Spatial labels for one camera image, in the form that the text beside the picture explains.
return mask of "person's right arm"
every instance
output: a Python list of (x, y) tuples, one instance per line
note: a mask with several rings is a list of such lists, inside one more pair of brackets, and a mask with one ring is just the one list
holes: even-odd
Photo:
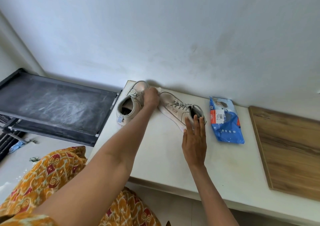
[(194, 116), (194, 131), (188, 118), (183, 133), (182, 150), (197, 186), (209, 226), (239, 226), (212, 183), (204, 165), (207, 151), (203, 117)]

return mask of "beige shoe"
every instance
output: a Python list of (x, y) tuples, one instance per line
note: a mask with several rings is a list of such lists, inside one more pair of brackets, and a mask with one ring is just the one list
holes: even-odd
[(204, 122), (206, 123), (201, 107), (198, 105), (185, 104), (173, 94), (166, 91), (160, 93), (160, 103), (158, 108), (164, 115), (174, 121), (182, 132), (186, 129), (185, 117), (189, 118), (192, 127), (194, 127), (194, 115), (197, 115), (198, 119), (203, 117)]
[(143, 107), (144, 90), (149, 85), (145, 81), (136, 82), (126, 97), (118, 104), (117, 107), (117, 123), (120, 126), (130, 122)]

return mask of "orange patterned dress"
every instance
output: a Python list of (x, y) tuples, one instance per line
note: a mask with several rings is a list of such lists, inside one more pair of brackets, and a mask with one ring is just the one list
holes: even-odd
[[(50, 217), (33, 215), (32, 211), (82, 171), (87, 161), (85, 149), (85, 146), (71, 147), (44, 156), (0, 206), (0, 226), (57, 226)], [(154, 213), (126, 187), (114, 200), (99, 225), (161, 226)]]

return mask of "white tabletop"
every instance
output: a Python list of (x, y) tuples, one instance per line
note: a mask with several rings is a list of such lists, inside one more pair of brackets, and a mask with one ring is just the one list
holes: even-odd
[[(131, 88), (128, 81), (119, 103)], [(185, 103), (199, 105), (207, 119), (206, 167), (222, 198), (230, 208), (291, 220), (300, 225), (320, 223), (320, 202), (269, 189), (262, 167), (249, 111), (236, 106), (245, 144), (218, 142), (210, 125), (209, 99), (170, 91)], [(119, 130), (113, 109), (90, 159)], [(184, 159), (182, 132), (156, 110), (138, 150), (131, 177), (134, 182), (174, 194), (198, 198), (197, 188)]]

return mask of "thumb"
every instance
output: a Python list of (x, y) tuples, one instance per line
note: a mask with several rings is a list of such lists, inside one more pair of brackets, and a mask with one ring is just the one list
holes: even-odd
[(187, 133), (187, 131), (186, 131), (186, 129), (185, 129), (185, 130), (183, 131), (182, 147), (184, 147), (184, 146), (186, 145), (187, 135), (188, 135), (188, 133)]

